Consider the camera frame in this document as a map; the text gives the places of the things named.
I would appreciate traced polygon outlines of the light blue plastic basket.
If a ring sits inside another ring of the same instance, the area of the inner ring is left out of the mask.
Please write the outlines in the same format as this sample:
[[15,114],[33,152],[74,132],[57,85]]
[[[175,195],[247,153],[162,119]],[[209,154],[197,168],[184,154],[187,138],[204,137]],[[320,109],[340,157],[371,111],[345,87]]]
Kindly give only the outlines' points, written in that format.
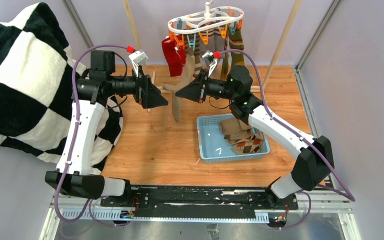
[[266,135],[232,114],[200,116],[196,122],[200,157],[206,164],[260,159],[270,153]]

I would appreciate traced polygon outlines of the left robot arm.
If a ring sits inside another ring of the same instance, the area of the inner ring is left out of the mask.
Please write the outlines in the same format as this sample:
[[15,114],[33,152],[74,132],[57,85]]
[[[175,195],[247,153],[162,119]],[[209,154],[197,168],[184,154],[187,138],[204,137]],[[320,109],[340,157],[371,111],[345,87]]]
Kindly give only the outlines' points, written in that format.
[[113,95],[131,95],[143,109],[168,105],[161,91],[145,75],[142,64],[147,60],[143,50],[128,49],[132,62],[131,76],[113,76],[114,51],[92,50],[89,77],[74,81],[73,115],[66,146],[54,171],[48,171],[45,182],[57,194],[96,200],[113,197],[122,207],[133,200],[129,180],[91,173],[92,146],[107,99]]

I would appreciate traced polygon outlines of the argyle beige orange sock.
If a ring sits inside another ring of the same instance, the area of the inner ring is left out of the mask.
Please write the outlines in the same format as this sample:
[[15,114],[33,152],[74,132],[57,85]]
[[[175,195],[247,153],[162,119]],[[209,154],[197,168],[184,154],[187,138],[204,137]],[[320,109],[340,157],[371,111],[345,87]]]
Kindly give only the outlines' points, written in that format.
[[259,145],[261,142],[265,141],[265,137],[259,130],[255,132],[254,130],[248,129],[245,131],[243,140],[245,142],[254,142]]

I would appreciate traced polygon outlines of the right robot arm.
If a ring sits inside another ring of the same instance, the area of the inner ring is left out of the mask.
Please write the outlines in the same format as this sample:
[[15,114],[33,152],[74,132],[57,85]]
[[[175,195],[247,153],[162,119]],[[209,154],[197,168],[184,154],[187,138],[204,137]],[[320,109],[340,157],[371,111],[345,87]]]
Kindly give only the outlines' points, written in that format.
[[232,67],[226,80],[210,78],[209,72],[202,69],[176,96],[197,103],[206,97],[229,100],[235,118],[268,135],[296,159],[292,171],[265,190],[266,204],[277,209],[292,194],[313,190],[334,170],[332,147],[325,136],[306,134],[276,115],[250,91],[252,83],[249,70],[243,65]]

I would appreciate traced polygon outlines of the tan brown sock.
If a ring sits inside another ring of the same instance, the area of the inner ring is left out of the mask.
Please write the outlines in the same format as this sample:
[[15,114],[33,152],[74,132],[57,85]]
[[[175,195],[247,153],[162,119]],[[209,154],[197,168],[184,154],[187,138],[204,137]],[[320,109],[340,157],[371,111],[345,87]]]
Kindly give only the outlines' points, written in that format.
[[163,90],[169,91],[172,93],[172,115],[176,122],[180,122],[181,119],[181,106],[182,106],[182,98],[177,97],[176,93],[183,87],[187,86],[194,75],[195,72],[195,56],[194,51],[191,48],[186,50],[185,55],[185,65],[183,67],[182,74],[180,76],[180,80],[177,84],[164,84],[162,86]]
[[251,129],[249,125],[234,117],[220,121],[219,125],[225,140],[244,139],[245,131]]

